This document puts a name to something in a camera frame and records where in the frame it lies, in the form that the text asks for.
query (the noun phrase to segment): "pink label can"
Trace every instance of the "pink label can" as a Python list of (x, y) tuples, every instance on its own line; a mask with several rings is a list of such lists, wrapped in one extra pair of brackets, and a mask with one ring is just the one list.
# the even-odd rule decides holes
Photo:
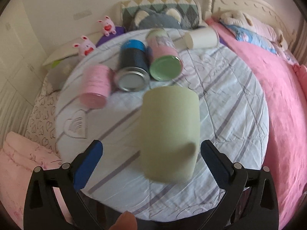
[(82, 78), (81, 103), (90, 109), (103, 108), (112, 91), (113, 75), (113, 70), (102, 64), (86, 68)]
[(167, 32), (163, 28), (153, 29), (148, 33), (146, 41), (151, 76), (158, 81), (168, 81), (179, 76), (183, 63)]

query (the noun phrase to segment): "striped bedsheet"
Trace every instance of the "striped bedsheet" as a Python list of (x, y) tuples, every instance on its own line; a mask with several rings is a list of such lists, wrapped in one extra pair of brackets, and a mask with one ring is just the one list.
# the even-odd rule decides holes
[[(184, 30), (168, 29), (180, 58), (182, 74), (158, 86), (179, 85), (199, 96), (201, 141), (210, 139), (231, 161), (260, 169), (268, 142), (269, 117), (264, 93), (246, 63), (226, 46), (187, 50)], [(78, 99), (85, 67), (103, 63), (117, 69), (119, 50), (128, 39), (145, 43), (148, 30), (133, 31), (101, 45), (73, 71), (56, 107), (56, 135), (61, 158), (71, 162), (93, 139), (104, 155), (83, 192), (89, 197), (144, 220), (160, 222), (190, 217), (215, 207), (222, 198), (205, 162), (198, 156), (191, 181), (161, 184), (146, 179), (139, 162), (136, 125), (146, 91), (113, 93), (105, 108), (90, 110)]]

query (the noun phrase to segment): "pink bedspread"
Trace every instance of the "pink bedspread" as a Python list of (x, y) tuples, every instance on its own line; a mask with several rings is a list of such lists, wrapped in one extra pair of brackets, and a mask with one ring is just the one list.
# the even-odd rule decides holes
[[(36, 166), (42, 166), (45, 170), (57, 169), (61, 165), (62, 161), (52, 150), (17, 133), (7, 134), (0, 151), (0, 200), (21, 229), (23, 229), (23, 211), (33, 169)], [(54, 193), (65, 219), (72, 223), (61, 192), (58, 188), (54, 188)]]
[(241, 57), (266, 95), (270, 128), (264, 166), (271, 170), (279, 207), (279, 229), (295, 213), (307, 184), (307, 102), (291, 65), (279, 56), (237, 41), (224, 26), (207, 21)]

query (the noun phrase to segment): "black and blue can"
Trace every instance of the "black and blue can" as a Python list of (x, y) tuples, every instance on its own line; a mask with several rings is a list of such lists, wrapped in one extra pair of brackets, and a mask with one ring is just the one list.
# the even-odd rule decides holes
[(122, 45), (114, 81), (126, 92), (140, 91), (149, 85), (148, 58), (143, 42), (132, 39)]

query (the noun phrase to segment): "gray cat pillow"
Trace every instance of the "gray cat pillow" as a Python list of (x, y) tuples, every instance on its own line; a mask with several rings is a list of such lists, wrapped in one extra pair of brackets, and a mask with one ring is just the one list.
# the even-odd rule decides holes
[(181, 14), (175, 8), (167, 9), (162, 13), (144, 8), (136, 13), (129, 31), (156, 27), (188, 29), (187, 23), (182, 19)]

